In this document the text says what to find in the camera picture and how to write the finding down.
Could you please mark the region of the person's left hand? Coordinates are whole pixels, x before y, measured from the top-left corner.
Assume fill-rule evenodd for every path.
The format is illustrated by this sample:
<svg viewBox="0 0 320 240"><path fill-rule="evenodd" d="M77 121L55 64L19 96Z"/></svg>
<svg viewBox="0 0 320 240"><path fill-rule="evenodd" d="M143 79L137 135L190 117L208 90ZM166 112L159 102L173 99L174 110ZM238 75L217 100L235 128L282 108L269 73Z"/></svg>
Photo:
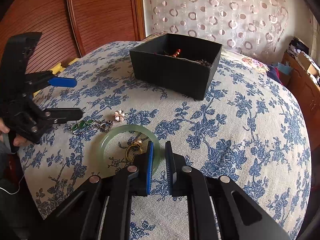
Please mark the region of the person's left hand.
<svg viewBox="0 0 320 240"><path fill-rule="evenodd" d="M2 118L0 118L0 127L1 127L1 141L4 141L4 138L7 138L6 140L10 141L9 139L9 132L10 132L10 128L7 127L3 121ZM27 139L25 139L24 137L22 137L19 134L16 134L14 139L12 139L11 144L13 146L16 147L20 147L20 146L25 146L27 144Z"/></svg>

